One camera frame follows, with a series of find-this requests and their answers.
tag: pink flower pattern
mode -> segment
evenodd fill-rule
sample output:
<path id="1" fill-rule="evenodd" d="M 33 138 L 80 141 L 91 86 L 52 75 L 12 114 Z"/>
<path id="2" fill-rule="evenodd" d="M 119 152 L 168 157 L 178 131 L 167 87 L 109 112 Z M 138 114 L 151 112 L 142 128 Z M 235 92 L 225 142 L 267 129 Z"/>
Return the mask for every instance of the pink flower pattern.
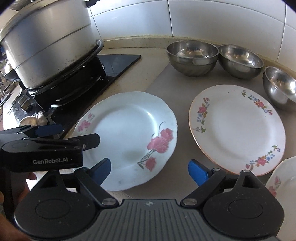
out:
<path id="1" fill-rule="evenodd" d="M 281 185 L 281 180 L 279 179 L 278 176 L 274 179 L 274 186 L 270 186 L 268 190 L 271 192 L 271 194 L 276 197 L 276 191 Z"/>
<path id="2" fill-rule="evenodd" d="M 277 152 L 281 151 L 281 149 L 276 145 L 273 145 L 271 148 L 273 148 L 273 150 L 270 150 L 266 155 L 260 156 L 260 157 L 258 157 L 257 160 L 255 160 L 255 161 L 253 160 L 253 161 L 250 161 L 250 163 L 247 163 L 246 168 L 250 169 L 252 171 L 255 166 L 260 167 L 260 166 L 264 166 L 265 164 L 269 163 L 269 161 L 271 159 L 276 157 L 273 152 L 274 151 L 277 151 Z"/>
<path id="3" fill-rule="evenodd" d="M 203 98 L 203 100 L 204 100 L 204 103 L 202 103 L 202 106 L 198 108 L 198 111 L 197 111 L 198 114 L 196 119 L 197 122 L 201 123 L 201 126 L 200 128 L 199 127 L 195 128 L 197 132 L 201 131 L 201 133 L 205 132 L 205 128 L 203 128 L 202 126 L 205 124 L 205 117 L 207 116 L 207 108 L 210 106 L 209 98 L 205 97 Z"/>
<path id="4" fill-rule="evenodd" d="M 158 128 L 158 135 L 153 138 L 154 133 L 151 137 L 151 141 L 147 145 L 149 152 L 140 161 L 138 161 L 138 165 L 142 169 L 145 169 L 144 167 L 146 167 L 151 172 L 156 165 L 156 158 L 151 155 L 154 152 L 158 152 L 160 154 L 165 153 L 168 150 L 170 141 L 174 139 L 173 131 L 171 129 L 167 128 L 160 131 L 161 124 Z"/>
<path id="5" fill-rule="evenodd" d="M 81 132 L 84 129 L 87 129 L 91 125 L 91 120 L 94 118 L 94 114 L 88 114 L 87 120 L 83 120 L 78 126 L 78 131 Z"/>
<path id="6" fill-rule="evenodd" d="M 243 90 L 242 91 L 242 96 L 245 97 L 247 95 L 247 91 Z M 267 107 L 264 105 L 262 101 L 257 99 L 253 95 L 249 95 L 248 98 L 254 102 L 255 105 L 257 105 L 258 108 L 261 108 L 264 110 L 265 113 L 268 113 L 269 115 L 272 115 L 272 110 L 267 109 Z"/>

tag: blue gripper pad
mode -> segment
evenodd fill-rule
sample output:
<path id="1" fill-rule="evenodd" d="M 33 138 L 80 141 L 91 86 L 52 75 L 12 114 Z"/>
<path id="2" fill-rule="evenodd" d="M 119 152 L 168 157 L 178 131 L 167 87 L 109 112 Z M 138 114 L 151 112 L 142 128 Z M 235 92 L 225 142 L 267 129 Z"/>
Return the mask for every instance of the blue gripper pad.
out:
<path id="1" fill-rule="evenodd" d="M 201 186 L 209 179 L 208 173 L 192 160 L 188 163 L 188 173 L 198 186 Z"/>
<path id="2" fill-rule="evenodd" d="M 47 137 L 51 135 L 58 135 L 63 132 L 63 126 L 60 124 L 52 124 L 46 126 L 38 126 L 35 134 L 39 137 Z"/>
<path id="3" fill-rule="evenodd" d="M 90 177 L 100 186 L 111 172 L 111 161 L 104 158 L 98 164 L 89 169 Z"/>

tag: screw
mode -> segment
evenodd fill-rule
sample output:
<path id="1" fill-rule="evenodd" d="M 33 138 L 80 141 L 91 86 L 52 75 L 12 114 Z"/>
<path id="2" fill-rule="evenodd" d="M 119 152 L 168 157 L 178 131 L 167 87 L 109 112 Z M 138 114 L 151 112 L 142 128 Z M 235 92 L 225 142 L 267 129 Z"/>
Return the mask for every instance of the screw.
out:
<path id="1" fill-rule="evenodd" d="M 105 198 L 102 201 L 102 204 L 105 206 L 113 206 L 116 203 L 116 200 L 114 198 Z"/>
<path id="2" fill-rule="evenodd" d="M 197 204 L 197 200 L 194 198 L 185 198 L 183 204 L 186 206 L 194 206 Z"/>

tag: logo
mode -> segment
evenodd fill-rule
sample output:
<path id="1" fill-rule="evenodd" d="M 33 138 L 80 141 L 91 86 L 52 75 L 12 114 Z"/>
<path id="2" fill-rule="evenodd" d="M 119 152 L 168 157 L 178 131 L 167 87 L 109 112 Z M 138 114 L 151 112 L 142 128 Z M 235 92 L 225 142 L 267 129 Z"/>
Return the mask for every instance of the logo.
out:
<path id="1" fill-rule="evenodd" d="M 59 163 L 59 162 L 68 162 L 68 158 L 64 157 L 63 159 L 44 159 L 44 160 L 33 160 L 34 165 L 38 164 L 50 164 L 50 163 Z"/>
<path id="2" fill-rule="evenodd" d="M 148 202 L 146 202 L 145 204 L 146 204 L 147 206 L 149 206 L 149 207 L 150 207 L 150 206 L 152 206 L 154 203 L 153 203 L 153 202 L 151 202 L 151 201 L 148 201 Z"/>

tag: black glass stovetop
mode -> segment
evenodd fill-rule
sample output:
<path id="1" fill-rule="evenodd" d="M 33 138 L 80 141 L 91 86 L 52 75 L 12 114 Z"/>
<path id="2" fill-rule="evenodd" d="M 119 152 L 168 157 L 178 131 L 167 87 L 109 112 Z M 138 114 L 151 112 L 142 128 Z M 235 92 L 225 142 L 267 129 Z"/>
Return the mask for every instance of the black glass stovetop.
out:
<path id="1" fill-rule="evenodd" d="M 72 126 L 82 117 L 84 112 L 91 106 L 91 104 L 100 96 L 118 77 L 120 77 L 132 64 L 140 59 L 140 55 L 127 54 L 109 54 L 98 55 L 100 62 L 103 65 L 106 76 L 100 78 L 87 92 L 82 94 L 77 99 L 71 101 L 66 105 L 59 107 L 51 107 L 45 116 L 48 118 L 50 124 L 62 124 L 64 132 L 59 135 L 63 138 Z M 32 116 L 43 111 L 33 96 L 30 96 L 26 91 L 23 91 L 28 101 L 31 103 L 30 108 L 24 112 L 16 101 L 13 106 L 13 112 L 16 118 L 22 120 L 26 116 Z"/>

